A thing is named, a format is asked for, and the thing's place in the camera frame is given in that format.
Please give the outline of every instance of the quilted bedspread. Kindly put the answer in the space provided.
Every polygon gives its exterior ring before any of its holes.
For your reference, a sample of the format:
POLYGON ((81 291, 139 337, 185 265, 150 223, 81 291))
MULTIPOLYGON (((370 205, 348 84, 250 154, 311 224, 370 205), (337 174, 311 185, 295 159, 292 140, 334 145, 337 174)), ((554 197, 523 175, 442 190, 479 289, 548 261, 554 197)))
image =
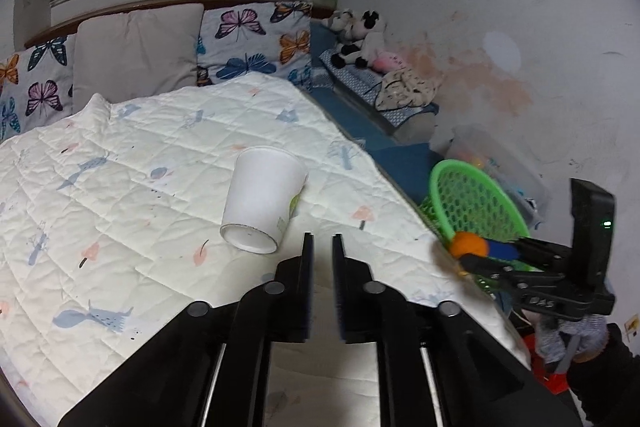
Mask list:
POLYGON ((455 299, 526 362, 490 298, 302 92, 258 73, 88 106, 0 145, 0 367, 43 426, 62 416, 190 301, 233 302, 316 238, 312 338, 274 346, 266 425, 379 424, 374 346, 343 346, 330 243, 413 301, 455 299), (272 255, 219 227, 234 161, 268 144, 308 182, 272 255))

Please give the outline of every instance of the headboard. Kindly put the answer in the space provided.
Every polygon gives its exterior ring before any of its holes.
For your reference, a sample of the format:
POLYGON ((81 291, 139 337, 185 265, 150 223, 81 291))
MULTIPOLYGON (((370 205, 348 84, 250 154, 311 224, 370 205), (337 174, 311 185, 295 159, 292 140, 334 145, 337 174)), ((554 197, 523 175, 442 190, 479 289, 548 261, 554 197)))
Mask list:
MULTIPOLYGON (((133 10, 147 10, 150 8, 161 8, 163 6, 171 6, 173 4, 184 4, 190 2, 201 3, 204 5, 205 10, 212 10, 215 8, 226 8, 231 6, 237 6, 238 4, 247 4, 250 2, 273 2, 284 0, 145 0, 128 4, 122 4, 111 8, 98 10, 95 12, 84 14, 80 17, 76 17, 70 21, 63 22, 57 26, 53 26, 40 32, 36 36, 27 40, 24 43, 25 48, 31 48, 36 44, 42 44, 43 42, 50 41, 56 37, 63 37, 65 35, 71 35, 78 31, 78 26, 82 21, 97 17, 100 15, 110 15, 113 13, 128 13, 133 10)), ((331 8, 323 6, 314 6, 311 10, 311 16, 317 19, 325 19, 329 17, 334 11, 331 8)))

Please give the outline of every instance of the cup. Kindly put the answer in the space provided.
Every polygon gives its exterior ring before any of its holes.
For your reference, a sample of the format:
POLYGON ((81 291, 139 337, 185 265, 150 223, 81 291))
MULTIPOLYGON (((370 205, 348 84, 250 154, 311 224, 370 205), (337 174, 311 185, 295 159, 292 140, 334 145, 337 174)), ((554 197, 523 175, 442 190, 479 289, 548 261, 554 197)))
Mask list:
POLYGON ((220 235, 241 250, 275 252, 307 175, 302 161, 282 149, 258 146, 242 151, 226 195, 220 235))

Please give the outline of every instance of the black sleeve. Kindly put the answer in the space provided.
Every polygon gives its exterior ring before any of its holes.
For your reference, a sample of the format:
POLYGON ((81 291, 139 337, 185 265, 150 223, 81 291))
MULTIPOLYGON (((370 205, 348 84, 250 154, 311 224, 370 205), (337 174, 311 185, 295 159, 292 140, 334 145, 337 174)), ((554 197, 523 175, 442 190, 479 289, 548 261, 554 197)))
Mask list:
POLYGON ((593 360, 572 363, 567 381, 587 419, 598 427, 640 426, 640 357, 622 342, 620 328, 608 325, 609 342, 593 360))

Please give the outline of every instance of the gray glove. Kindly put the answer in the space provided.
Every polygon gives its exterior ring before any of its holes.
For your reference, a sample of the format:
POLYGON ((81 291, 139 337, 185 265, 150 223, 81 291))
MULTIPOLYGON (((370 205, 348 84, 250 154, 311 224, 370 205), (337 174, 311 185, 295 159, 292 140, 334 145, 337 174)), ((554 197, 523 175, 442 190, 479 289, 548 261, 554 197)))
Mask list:
POLYGON ((565 339, 580 335, 574 357, 599 354, 607 346, 609 339, 607 319, 603 315, 587 315, 579 322, 543 316, 536 324, 536 352, 545 363, 564 359, 566 346, 561 333, 565 333, 565 339))

